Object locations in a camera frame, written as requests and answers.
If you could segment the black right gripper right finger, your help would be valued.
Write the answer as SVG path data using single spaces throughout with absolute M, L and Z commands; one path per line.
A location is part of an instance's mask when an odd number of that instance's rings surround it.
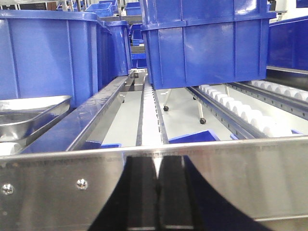
M 188 156 L 165 156 L 159 172 L 162 231 L 266 231 L 205 180 Z

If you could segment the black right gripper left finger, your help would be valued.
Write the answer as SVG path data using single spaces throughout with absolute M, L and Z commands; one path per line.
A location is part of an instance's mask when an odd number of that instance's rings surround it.
M 156 172 L 152 158 L 126 158 L 121 177 L 90 231 L 155 231 Z

